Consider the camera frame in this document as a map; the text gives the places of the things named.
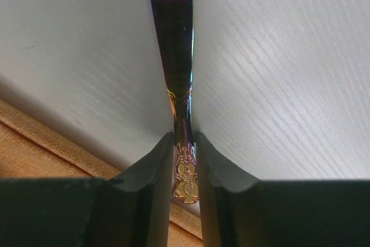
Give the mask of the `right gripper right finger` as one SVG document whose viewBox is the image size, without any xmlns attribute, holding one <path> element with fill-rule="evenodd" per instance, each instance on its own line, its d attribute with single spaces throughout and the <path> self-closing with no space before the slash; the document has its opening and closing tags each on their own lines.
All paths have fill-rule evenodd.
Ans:
<svg viewBox="0 0 370 247">
<path fill-rule="evenodd" d="M 195 136 L 205 246 L 368 246 L 368 180 L 261 180 Z"/>
</svg>

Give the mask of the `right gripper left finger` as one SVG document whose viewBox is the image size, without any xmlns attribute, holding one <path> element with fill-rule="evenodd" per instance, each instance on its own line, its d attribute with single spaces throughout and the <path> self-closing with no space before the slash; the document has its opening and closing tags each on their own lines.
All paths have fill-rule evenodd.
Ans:
<svg viewBox="0 0 370 247">
<path fill-rule="evenodd" d="M 1 180 L 2 246 L 166 246 L 173 134 L 103 178 Z"/>
</svg>

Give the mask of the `orange cloth placemat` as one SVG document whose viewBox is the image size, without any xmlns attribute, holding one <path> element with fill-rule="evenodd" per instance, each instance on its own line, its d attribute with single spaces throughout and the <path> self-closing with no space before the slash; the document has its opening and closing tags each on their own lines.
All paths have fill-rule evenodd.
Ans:
<svg viewBox="0 0 370 247">
<path fill-rule="evenodd" d="M 39 121 L 1 102 L 1 177 L 92 177 L 118 169 Z"/>
</svg>

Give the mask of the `iridescent purple knife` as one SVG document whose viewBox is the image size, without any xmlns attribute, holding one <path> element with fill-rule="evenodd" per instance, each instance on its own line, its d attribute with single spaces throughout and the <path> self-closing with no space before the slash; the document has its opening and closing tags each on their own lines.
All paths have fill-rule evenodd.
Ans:
<svg viewBox="0 0 370 247">
<path fill-rule="evenodd" d="M 193 0 L 151 0 L 174 133 L 172 195 L 181 203 L 199 200 L 197 159 L 191 128 L 193 89 Z"/>
</svg>

